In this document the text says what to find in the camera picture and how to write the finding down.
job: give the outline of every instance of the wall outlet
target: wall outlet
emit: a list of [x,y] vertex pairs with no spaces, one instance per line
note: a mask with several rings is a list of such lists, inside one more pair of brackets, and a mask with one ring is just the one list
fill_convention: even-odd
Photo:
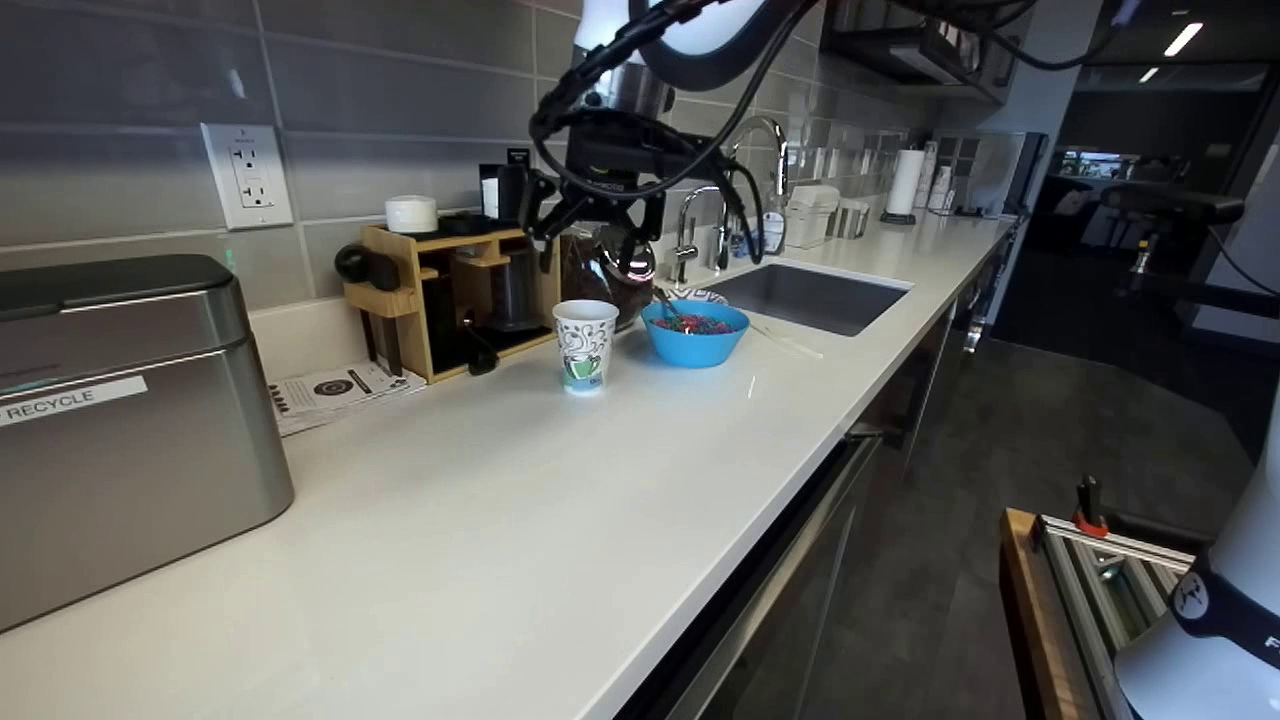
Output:
[[199,122],[226,229],[291,224],[275,129]]

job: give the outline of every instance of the tile backsplash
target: tile backsplash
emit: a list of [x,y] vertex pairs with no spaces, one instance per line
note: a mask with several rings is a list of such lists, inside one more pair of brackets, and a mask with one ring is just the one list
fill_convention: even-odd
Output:
[[[0,269],[204,251],[253,307],[330,295],[330,251],[384,197],[474,209],[474,164],[527,142],[569,67],[575,0],[0,0]],[[832,67],[818,14],[757,107],[810,139],[936,117]],[[711,131],[744,80],[683,90]],[[226,231],[199,122],[275,122],[297,224]]]

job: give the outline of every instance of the white countertop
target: white countertop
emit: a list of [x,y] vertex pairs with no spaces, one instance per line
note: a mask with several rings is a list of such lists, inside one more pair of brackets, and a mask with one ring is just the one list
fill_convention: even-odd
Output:
[[859,335],[751,316],[715,371],[623,335],[289,439],[297,504],[0,637],[0,715],[610,715],[992,251],[928,219],[783,264],[906,284]]

